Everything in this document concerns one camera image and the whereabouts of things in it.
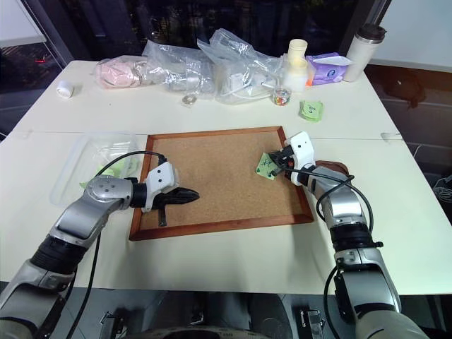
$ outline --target green card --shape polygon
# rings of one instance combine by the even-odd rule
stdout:
[[[308,121],[321,121],[323,115],[323,104],[320,101],[300,101],[299,115]]]
[[[273,170],[276,170],[278,166],[270,159],[267,153],[262,153],[261,160],[256,168],[256,173],[264,178],[274,180],[275,176],[271,174]]]

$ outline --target thermos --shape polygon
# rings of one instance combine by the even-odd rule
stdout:
[[[355,81],[369,63],[375,50],[383,42],[386,31],[373,23],[365,23],[353,37],[348,49],[347,58],[353,64],[347,67],[344,74],[345,81]]]

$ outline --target white cap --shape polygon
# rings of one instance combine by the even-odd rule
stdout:
[[[60,97],[64,97],[66,99],[70,98],[73,93],[73,85],[65,80],[61,80],[56,87],[56,92]]]

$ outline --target clear plastic bag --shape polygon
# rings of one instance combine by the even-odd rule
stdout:
[[[169,90],[184,91],[188,95],[214,96],[212,62],[202,51],[148,40],[143,56],[147,57],[152,82],[164,83]]]
[[[95,78],[103,88],[132,88],[152,83],[147,59],[133,55],[100,61],[95,67]]]
[[[198,47],[220,67],[215,99],[240,104],[270,96],[279,86],[282,58],[256,52],[244,40],[221,28],[209,40],[198,40]]]

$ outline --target tissue box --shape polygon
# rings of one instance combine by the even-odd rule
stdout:
[[[338,83],[343,79],[347,66],[339,66],[332,64],[319,64],[313,62],[315,59],[328,57],[337,57],[339,53],[327,53],[320,55],[306,56],[308,61],[308,81],[307,85],[324,85],[326,83]]]

